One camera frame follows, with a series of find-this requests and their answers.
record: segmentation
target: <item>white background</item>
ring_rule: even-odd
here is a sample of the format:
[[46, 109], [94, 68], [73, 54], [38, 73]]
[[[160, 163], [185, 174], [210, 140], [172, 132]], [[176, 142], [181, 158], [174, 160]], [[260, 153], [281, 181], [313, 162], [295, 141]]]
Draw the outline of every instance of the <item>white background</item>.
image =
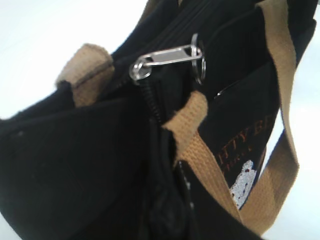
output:
[[[0, 0], [0, 118], [52, 93], [84, 43], [112, 53], [134, 29], [146, 0]], [[320, 9], [315, 18], [320, 21]], [[268, 240], [320, 239], [320, 29], [298, 67], [290, 121], [300, 172]], [[268, 153], [282, 130], [278, 118]], [[0, 240], [19, 240], [0, 215]]]

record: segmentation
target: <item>black tote bag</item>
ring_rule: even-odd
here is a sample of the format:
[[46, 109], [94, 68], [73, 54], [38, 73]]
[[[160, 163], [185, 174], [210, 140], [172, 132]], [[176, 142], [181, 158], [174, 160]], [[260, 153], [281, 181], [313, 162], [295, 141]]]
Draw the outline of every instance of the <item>black tote bag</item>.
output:
[[[118, 51], [115, 62], [85, 45], [58, 77], [56, 93], [0, 124], [0, 211], [23, 240], [260, 239], [295, 178], [293, 166], [276, 202], [260, 202], [272, 215], [252, 218], [246, 206], [259, 199], [253, 190], [275, 114], [281, 104], [284, 119], [288, 113], [267, 28], [268, 13], [279, 12], [271, 0], [235, 2], [182, 1], [161, 34], [128, 55]], [[296, 59], [288, 59], [298, 63], [315, 29], [317, 2], [288, 1], [288, 11], [284, 3], [278, 7], [288, 12], [288, 24], [277, 30], [290, 30]], [[154, 68], [139, 86], [132, 83], [128, 68], [140, 55], [188, 44], [193, 33], [204, 44], [203, 85], [186, 63]], [[199, 118], [180, 125], [189, 132], [184, 152], [170, 124], [192, 99], [200, 100], [192, 115]], [[290, 163], [286, 134], [273, 154], [285, 152]], [[199, 139], [214, 157], [214, 174], [198, 171], [201, 155], [193, 155], [200, 164], [188, 158]], [[244, 172], [256, 173], [237, 203], [230, 188], [248, 160], [253, 167]]]

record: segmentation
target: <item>black bag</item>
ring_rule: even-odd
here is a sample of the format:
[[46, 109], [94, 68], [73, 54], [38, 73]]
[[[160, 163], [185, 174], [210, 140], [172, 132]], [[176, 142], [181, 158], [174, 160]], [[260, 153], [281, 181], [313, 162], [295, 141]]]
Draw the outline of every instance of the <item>black bag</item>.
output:
[[[14, 231], [260, 239], [298, 170], [288, 99], [317, 1], [256, 2], [150, 0], [112, 56], [84, 45], [55, 93], [2, 121], [0, 211]], [[259, 178], [279, 107], [285, 131]]]

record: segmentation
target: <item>silver zipper pull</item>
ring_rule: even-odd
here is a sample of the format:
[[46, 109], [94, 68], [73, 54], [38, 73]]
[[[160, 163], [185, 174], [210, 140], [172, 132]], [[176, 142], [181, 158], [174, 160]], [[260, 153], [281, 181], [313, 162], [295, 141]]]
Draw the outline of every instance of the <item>silver zipper pull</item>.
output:
[[134, 83], [138, 85], [139, 80], [149, 77], [152, 72], [152, 67], [183, 62], [192, 62], [192, 66], [194, 67], [197, 65], [197, 60], [199, 59], [202, 59], [201, 77], [204, 77], [203, 71], [206, 70], [206, 62], [203, 51], [197, 47], [197, 36], [197, 33], [193, 35], [191, 44], [189, 45], [154, 51], [140, 56], [129, 69], [129, 75], [134, 80]]

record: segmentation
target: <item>black zipper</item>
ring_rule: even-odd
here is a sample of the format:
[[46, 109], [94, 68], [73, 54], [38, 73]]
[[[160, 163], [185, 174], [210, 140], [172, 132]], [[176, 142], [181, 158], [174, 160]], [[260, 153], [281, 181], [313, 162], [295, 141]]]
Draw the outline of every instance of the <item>black zipper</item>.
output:
[[[169, 28], [161, 34], [161, 37], [159, 37], [158, 40], [159, 45], [153, 45], [152, 48], [148, 49], [149, 52], [156, 51], [161, 48], [175, 47], [175, 45], [183, 45], [186, 43], [186, 40], [191, 40], [192, 34], [195, 33], [193, 31], [196, 31], [204, 24], [205, 20], [213, 13], [211, 7], [214, 7], [217, 4], [212, 0], [198, 1], [196, 4], [195, 2], [196, 1], [193, 1], [193, 4], [188, 6], [188, 11], [184, 12], [181, 16], [181, 21], [179, 21], [173, 29]], [[139, 83], [142, 95], [144, 96], [152, 114], [155, 116], [159, 124], [163, 124], [165, 119], [162, 116], [159, 99], [154, 96], [152, 91], [153, 83], [148, 80], [148, 78], [140, 80]]]
[[[185, 9], [180, 13], [180, 15], [170, 24], [150, 45], [144, 50], [135, 54], [134, 60], [139, 56], [158, 51], [161, 49], [168, 49], [172, 47], [177, 47], [180, 45], [188, 44], [191, 37], [197, 30], [205, 23], [205, 21], [214, 14], [213, 9], [217, 9], [222, 1], [215, 0], [193, 0], [191, 1]], [[107, 96], [117, 90], [121, 89], [127, 84], [132, 84], [132, 79], [130, 78], [128, 72], [121, 77], [123, 79], [121, 82], [111, 87], [107, 92]], [[153, 93], [153, 83], [148, 78], [139, 81], [140, 90], [142, 95], [147, 102], [147, 105], [151, 113], [155, 116], [159, 124], [163, 124], [165, 119], [162, 116], [162, 111], [160, 108], [160, 99]]]

